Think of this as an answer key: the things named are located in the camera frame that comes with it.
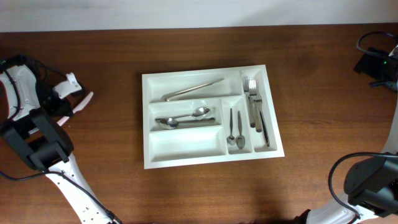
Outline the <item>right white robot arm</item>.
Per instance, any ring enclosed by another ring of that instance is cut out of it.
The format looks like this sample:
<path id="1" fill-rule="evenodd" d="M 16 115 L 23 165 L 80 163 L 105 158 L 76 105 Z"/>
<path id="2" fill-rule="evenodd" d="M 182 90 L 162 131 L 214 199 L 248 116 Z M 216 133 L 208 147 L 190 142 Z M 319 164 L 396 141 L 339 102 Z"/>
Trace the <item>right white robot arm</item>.
<path id="1" fill-rule="evenodd" d="M 335 169 L 345 160 L 366 156 L 349 169 L 340 195 L 333 190 Z M 381 152 L 356 152 L 338 159 L 328 174 L 333 200 L 315 210 L 306 210 L 294 223 L 360 223 L 397 215 L 397 113 Z"/>

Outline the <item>steel fork dark handle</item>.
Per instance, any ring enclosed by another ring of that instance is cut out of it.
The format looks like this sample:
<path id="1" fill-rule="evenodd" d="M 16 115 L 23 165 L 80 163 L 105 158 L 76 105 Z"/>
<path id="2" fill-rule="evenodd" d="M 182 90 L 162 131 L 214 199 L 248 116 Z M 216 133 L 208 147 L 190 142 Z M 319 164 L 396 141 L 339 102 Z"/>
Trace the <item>steel fork dark handle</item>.
<path id="1" fill-rule="evenodd" d="M 257 111 L 258 111 L 259 118 L 260 118 L 261 125 L 262 125 L 262 132 L 264 135 L 265 144 L 267 147 L 269 147 L 270 146 L 269 135 L 267 132 L 266 122 L 264 120 L 264 115 L 263 115 L 263 110 L 262 110 L 262 98 L 261 98 L 260 94 L 257 94 L 254 100 L 257 105 Z"/>

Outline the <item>white plastic knife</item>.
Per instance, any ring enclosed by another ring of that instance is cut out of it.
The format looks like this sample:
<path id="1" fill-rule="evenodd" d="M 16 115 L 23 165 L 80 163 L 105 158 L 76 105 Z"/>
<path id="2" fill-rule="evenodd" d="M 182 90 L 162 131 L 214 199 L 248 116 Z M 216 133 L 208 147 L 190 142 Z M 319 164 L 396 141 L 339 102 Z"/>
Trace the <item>white plastic knife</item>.
<path id="1" fill-rule="evenodd" d="M 89 93 L 85 96 L 85 98 L 84 98 L 83 100 L 81 100 L 81 101 L 79 102 L 79 104 L 77 104 L 77 105 L 74 107 L 74 109 L 73 109 L 73 114 L 75 114 L 75 113 L 77 113 L 77 112 L 79 112 L 79 111 L 82 111 L 82 110 L 87 106 L 87 104 L 91 101 L 93 95 L 94 95 L 94 93 L 93 93 L 92 91 L 89 92 Z M 70 116 L 64 116 L 64 117 L 60 118 L 60 119 L 57 121 L 57 124 L 58 124 L 59 126 L 63 126 L 69 119 L 70 119 Z"/>

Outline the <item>steel tongs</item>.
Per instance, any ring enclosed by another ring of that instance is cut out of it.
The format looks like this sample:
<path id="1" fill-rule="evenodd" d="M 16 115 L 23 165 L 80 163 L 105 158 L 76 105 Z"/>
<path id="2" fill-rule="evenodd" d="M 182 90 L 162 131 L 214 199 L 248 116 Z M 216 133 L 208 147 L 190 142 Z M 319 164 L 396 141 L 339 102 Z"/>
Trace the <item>steel tongs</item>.
<path id="1" fill-rule="evenodd" d="M 179 90 L 179 91 L 175 91 L 175 92 L 172 92 L 172 93 L 168 93 L 168 94 L 163 95 L 160 99 L 162 101 L 170 101 L 170 99 L 175 97 L 175 96 L 183 95 L 183 94 L 186 94 L 186 93 L 194 91 L 194 90 L 198 90 L 198 89 L 201 89 L 201 88 L 204 88 L 204 87 L 208 87 L 208 86 L 211 86 L 211 85 L 213 85 L 215 83 L 221 82 L 223 80 L 224 80 L 224 78 L 219 78 L 217 80 L 213 80 L 213 81 L 208 82 L 208 83 L 204 83 L 204 84 L 201 84 L 201 85 L 197 85 L 197 86 L 193 86 L 193 87 L 186 88 L 186 89 L 183 89 L 183 90 Z"/>

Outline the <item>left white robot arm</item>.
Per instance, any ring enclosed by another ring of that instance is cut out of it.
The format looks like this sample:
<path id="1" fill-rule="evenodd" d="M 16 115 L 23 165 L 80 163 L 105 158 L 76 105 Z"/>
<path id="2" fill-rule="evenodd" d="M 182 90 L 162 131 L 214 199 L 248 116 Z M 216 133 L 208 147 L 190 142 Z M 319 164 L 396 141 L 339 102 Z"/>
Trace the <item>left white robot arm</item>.
<path id="1" fill-rule="evenodd" d="M 36 173 L 61 191 L 82 223 L 120 223 L 81 173 L 62 128 L 92 99 L 73 73 L 23 54 L 1 61 L 1 138 Z"/>

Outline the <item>steel teaspoon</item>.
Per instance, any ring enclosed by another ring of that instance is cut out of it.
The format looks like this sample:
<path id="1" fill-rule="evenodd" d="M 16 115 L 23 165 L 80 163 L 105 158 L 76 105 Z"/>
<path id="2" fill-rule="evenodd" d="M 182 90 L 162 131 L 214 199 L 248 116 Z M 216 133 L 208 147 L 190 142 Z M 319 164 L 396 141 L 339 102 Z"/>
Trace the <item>steel teaspoon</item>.
<path id="1" fill-rule="evenodd" d="M 245 137 L 243 136 L 243 125 L 241 119 L 241 112 L 238 111 L 238 132 L 239 135 L 236 137 L 236 145 L 239 149 L 243 149 L 246 144 Z"/>
<path id="2" fill-rule="evenodd" d="M 233 109 L 229 109 L 229 136 L 227 137 L 227 143 L 230 146 L 233 146 L 236 144 L 236 139 L 233 134 Z"/>

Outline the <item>large steel spoon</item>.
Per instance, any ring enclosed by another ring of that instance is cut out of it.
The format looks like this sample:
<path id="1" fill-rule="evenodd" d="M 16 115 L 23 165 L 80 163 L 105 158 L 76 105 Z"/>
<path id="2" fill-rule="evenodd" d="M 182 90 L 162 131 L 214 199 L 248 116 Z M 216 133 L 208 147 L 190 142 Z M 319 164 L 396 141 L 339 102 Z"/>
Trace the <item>large steel spoon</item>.
<path id="1" fill-rule="evenodd" d="M 199 107 L 195 109 L 191 114 L 183 114 L 183 115 L 178 115 L 178 116 L 172 116 L 173 119 L 178 119 L 178 118 L 184 118 L 187 116 L 191 116 L 192 118 L 196 120 L 201 120 L 210 115 L 211 110 L 207 107 Z"/>

